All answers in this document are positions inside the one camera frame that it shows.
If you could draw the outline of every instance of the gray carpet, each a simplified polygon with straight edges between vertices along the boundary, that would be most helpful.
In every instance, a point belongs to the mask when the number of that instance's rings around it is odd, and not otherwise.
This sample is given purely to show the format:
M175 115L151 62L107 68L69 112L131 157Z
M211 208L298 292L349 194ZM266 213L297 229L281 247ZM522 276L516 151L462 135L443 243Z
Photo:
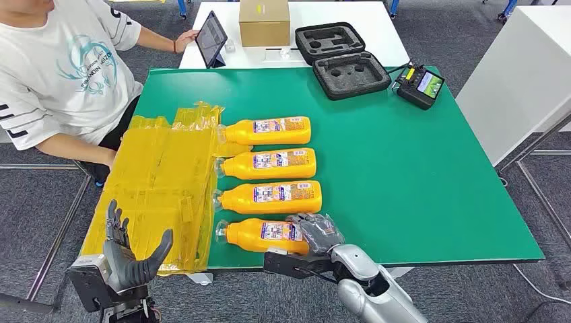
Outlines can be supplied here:
M478 0L402 0L394 23L414 61L439 67L457 94L499 32L495 18L504 6L499 0L486 5ZM184 22L174 0L114 7L171 38L192 26L198 10L198 4L192 4ZM150 67L177 67L180 62L180 55L143 48L121 56L141 82ZM571 148L571 135L558 134L543 148ZM0 163L67 162L0 144ZM571 227L571 157L530 157L526 165ZM27 294L82 179L79 171L0 170L0 292ZM507 171L506 179L508 192L547 257L521 268L544 292L571 299L571 293L558 287L571 280L571 250L519 169ZM43 316L0 308L0 322L97 322L97 314L85 313L63 271L77 256L99 194L90 185L39 294L40 301L56 299L61 309ZM517 323L544 300L507 264L415 268L399 281L430 321L438 323ZM318 279L225 273L203 287L171 276L154 280L150 289L164 322L357 322L339 303L334 288ZM571 307L547 305L529 322L571 322Z

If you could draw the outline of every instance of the plastic bottle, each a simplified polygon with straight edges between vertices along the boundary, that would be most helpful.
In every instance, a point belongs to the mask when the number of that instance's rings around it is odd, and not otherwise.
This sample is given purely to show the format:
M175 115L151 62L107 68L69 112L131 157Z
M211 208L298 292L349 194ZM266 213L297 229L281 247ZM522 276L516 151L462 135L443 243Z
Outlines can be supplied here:
M234 176L242 180L268 178L310 178L316 172L315 151L311 148L241 153L216 161L218 177Z
M214 207L241 214L316 213L321 210L321 186L315 180L242 184L213 195Z
M299 225L285 221L254 218L230 224L220 221L216 226L216 241L236 244L253 252L279 248L297 254L309 253L309 245L303 240Z
M311 124L306 116L266 120L241 120L231 126L219 126L221 142L241 145L305 144L311 139Z

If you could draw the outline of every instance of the white t-shirt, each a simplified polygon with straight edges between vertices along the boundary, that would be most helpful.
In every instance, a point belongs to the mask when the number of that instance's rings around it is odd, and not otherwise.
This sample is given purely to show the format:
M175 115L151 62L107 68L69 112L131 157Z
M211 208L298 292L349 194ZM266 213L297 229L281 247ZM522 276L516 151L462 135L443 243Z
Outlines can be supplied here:
M141 25L103 0L55 0L39 28L0 24L0 126L17 149L57 133L99 144L142 91L116 50Z

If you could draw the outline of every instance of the tablet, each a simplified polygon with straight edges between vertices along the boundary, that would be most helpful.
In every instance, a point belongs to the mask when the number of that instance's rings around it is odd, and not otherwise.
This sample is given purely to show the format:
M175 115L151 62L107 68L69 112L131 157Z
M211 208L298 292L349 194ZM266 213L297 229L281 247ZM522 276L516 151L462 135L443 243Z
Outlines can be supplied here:
M224 64L222 58L218 56L227 40L228 36L222 29L214 11L210 11L196 38L198 49L207 69L217 67L217 62Z

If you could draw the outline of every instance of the graphic print on t-shirt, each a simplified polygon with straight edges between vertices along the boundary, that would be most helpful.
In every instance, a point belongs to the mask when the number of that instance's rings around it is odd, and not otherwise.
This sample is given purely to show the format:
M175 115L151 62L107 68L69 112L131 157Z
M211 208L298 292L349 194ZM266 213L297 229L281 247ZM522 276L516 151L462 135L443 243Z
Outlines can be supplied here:
M105 87L115 87L117 63L104 42L91 37L73 37L67 48L67 62L56 62L59 75L77 82L77 92L103 95Z

